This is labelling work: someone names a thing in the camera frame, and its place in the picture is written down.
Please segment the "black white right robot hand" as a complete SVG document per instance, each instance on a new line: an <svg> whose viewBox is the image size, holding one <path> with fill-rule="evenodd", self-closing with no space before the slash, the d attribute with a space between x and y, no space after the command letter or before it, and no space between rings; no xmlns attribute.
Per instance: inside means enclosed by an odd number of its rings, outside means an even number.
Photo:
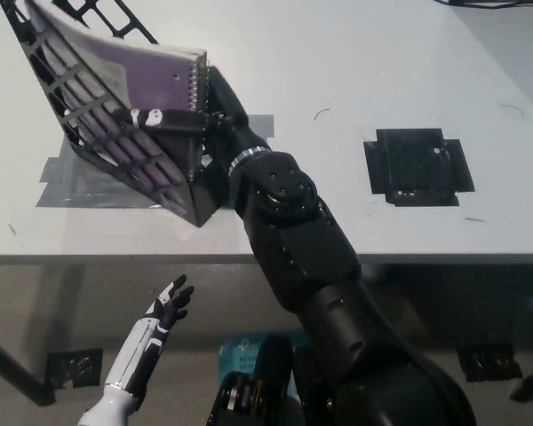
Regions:
<svg viewBox="0 0 533 426"><path fill-rule="evenodd" d="M128 109L113 114L123 125L151 137L199 138L211 157L228 173L247 156L268 151L268 143L249 125L249 117L227 79L216 67L208 70L208 97L204 109Z"/></svg>

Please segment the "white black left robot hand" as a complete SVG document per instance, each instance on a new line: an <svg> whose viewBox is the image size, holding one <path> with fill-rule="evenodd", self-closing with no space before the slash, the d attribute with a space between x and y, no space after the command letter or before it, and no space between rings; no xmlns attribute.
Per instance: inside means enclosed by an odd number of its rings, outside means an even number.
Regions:
<svg viewBox="0 0 533 426"><path fill-rule="evenodd" d="M172 327L187 316L194 292L182 274L171 282L135 322L111 367L106 384L129 393L139 408Z"/></svg>

